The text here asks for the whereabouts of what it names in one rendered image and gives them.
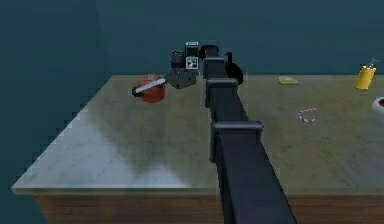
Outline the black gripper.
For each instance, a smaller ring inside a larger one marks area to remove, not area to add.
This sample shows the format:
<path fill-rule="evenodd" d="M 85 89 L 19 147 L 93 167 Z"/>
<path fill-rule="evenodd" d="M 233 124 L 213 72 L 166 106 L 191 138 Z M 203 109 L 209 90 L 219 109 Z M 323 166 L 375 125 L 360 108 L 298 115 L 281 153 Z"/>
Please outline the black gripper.
<path fill-rule="evenodd" d="M 182 51 L 173 51 L 170 55 L 170 70 L 167 75 L 167 82 L 176 89 L 188 88 L 196 84 L 198 70 L 191 68 L 187 63 L 188 58 Z M 165 78 L 142 77 L 132 88 L 132 95 L 143 97 L 153 92 L 163 90 L 166 84 Z"/>

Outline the red apple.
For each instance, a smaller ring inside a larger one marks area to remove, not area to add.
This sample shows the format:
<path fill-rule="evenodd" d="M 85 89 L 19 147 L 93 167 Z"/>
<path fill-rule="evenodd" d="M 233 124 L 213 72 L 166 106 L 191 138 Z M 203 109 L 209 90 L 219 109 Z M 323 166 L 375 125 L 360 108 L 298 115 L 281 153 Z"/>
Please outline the red apple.
<path fill-rule="evenodd" d="M 156 74 L 147 74 L 141 76 L 137 81 L 137 86 L 141 87 L 144 86 L 152 81 L 155 81 L 157 79 L 160 79 L 159 75 Z M 157 103 L 164 99 L 165 97 L 165 85 L 162 84 L 161 86 L 156 86 L 151 89 L 145 90 L 141 93 L 139 98 L 147 103 Z"/>

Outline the wooden table with marble top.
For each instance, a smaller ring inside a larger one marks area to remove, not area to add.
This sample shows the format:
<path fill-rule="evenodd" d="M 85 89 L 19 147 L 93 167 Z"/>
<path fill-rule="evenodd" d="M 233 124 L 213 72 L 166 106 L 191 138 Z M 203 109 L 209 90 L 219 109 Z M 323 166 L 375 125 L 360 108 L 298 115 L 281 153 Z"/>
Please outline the wooden table with marble top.
<path fill-rule="evenodd" d="M 349 76 L 280 85 L 250 76 L 244 108 L 298 224 L 384 224 L 384 77 L 366 91 Z M 146 104 L 131 76 L 113 76 L 13 185 L 48 224 L 224 224 L 209 161 L 205 85 L 169 89 Z M 315 118 L 303 123 L 297 113 Z"/>

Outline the green yellow sponge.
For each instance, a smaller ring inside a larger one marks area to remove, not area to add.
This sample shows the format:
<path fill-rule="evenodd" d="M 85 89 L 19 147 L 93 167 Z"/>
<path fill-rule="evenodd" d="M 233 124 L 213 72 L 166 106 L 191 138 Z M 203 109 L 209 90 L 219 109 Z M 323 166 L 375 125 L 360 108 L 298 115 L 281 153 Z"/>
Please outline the green yellow sponge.
<path fill-rule="evenodd" d="M 290 76 L 279 76 L 277 80 L 281 85 L 299 85 L 299 82 Z"/>

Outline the red white candy cane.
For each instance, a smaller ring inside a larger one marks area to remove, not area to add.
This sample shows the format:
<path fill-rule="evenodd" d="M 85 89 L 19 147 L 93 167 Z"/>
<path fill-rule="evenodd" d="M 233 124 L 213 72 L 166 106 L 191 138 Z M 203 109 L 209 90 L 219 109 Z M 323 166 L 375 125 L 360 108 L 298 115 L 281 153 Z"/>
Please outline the red white candy cane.
<path fill-rule="evenodd" d="M 303 123 L 312 123 L 315 121 L 315 118 L 308 118 L 307 114 L 316 112 L 316 111 L 317 111 L 317 108 L 309 108 L 309 109 L 301 110 L 297 113 L 297 118 Z"/>

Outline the yellow spray bottle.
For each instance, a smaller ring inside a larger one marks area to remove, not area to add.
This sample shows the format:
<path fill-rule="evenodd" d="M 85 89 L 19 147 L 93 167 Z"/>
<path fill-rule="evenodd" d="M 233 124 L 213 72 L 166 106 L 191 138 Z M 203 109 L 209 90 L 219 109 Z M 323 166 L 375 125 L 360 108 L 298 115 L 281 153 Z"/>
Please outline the yellow spray bottle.
<path fill-rule="evenodd" d="M 353 86 L 355 89 L 363 90 L 363 91 L 369 89 L 372 79 L 375 76 L 375 72 L 377 69 L 376 64 L 378 62 L 379 62 L 378 59 L 372 58 L 369 63 L 363 64 L 361 66 L 361 69 L 353 83 Z"/>

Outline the white bowl with red content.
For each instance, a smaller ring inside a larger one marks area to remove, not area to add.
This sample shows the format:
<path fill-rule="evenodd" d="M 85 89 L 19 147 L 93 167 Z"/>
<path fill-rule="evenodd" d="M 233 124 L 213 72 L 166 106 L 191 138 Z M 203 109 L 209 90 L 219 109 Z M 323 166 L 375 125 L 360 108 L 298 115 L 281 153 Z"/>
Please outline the white bowl with red content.
<path fill-rule="evenodd" d="M 372 109 L 380 114 L 384 114 L 384 97 L 376 98 L 372 103 Z"/>

